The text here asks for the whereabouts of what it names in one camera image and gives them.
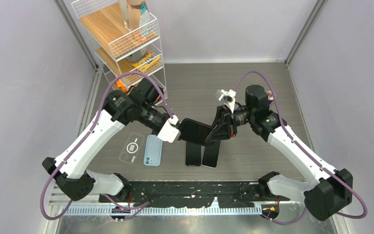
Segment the black phone case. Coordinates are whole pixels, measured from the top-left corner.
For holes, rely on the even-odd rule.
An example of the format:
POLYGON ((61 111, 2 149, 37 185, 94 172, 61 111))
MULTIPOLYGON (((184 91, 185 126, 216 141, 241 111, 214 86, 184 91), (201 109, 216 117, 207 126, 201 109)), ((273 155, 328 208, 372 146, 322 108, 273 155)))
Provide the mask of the black phone case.
POLYGON ((212 132, 213 128, 205 123, 185 118, 179 125, 179 140, 206 146, 206 139, 212 132))

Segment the black phone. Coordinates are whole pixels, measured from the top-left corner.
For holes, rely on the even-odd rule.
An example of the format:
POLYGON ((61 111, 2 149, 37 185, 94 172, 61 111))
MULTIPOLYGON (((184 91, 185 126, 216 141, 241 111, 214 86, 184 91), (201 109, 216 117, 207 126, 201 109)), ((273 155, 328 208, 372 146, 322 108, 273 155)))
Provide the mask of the black phone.
POLYGON ((209 168, 216 168, 220 152, 220 141, 215 141, 209 146, 205 146, 202 157, 202 165, 209 168))

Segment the light blue phone case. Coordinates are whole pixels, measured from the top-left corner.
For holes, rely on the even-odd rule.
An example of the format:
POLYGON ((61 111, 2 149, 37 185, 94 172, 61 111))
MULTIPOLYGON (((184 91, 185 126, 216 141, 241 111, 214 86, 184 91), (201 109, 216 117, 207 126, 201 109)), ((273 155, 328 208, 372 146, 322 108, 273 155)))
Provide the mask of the light blue phone case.
POLYGON ((161 163, 163 142, 155 135, 149 135, 146 140, 143 163, 146 166, 159 166, 161 163))

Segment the clear phone case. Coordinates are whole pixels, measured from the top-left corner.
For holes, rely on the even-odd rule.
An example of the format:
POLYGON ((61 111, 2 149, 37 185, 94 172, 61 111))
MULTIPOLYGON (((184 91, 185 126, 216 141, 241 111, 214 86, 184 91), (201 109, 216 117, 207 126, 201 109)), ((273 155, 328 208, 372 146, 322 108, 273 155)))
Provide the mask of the clear phone case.
POLYGON ((119 159, 126 163, 134 163, 143 145, 145 136, 138 133, 130 133, 123 149, 119 155, 119 159))

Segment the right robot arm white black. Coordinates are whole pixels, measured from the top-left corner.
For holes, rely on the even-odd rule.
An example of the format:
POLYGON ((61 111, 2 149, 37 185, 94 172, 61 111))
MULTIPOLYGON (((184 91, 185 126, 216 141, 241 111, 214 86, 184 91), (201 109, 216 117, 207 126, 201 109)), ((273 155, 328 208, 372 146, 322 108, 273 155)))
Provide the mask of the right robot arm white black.
POLYGON ((275 196, 303 203, 317 220, 325 221, 352 202, 348 190, 353 176, 347 169, 338 170, 326 163, 296 136, 279 114, 270 108, 269 94, 260 85, 245 90, 245 105, 236 103, 234 90, 217 90, 221 102, 217 108, 207 143, 227 140, 237 134, 239 126, 249 124, 252 131, 278 149, 303 175, 304 181, 270 172, 258 180, 261 198, 275 196))

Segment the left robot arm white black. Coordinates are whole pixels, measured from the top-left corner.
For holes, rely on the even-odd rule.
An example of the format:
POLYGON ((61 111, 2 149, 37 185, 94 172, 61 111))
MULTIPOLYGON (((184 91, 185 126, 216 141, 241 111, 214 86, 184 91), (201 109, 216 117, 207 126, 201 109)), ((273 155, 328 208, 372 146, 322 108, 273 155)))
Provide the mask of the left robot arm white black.
POLYGON ((126 92, 108 89, 81 135, 56 158, 44 159, 42 166, 70 200, 79 201, 90 194, 109 195, 119 202, 129 198, 131 186, 121 174, 95 173, 87 168, 104 145, 134 121, 150 128, 159 139, 173 143, 180 133, 179 119, 169 110, 161 113, 155 108, 162 94, 150 77, 126 92))

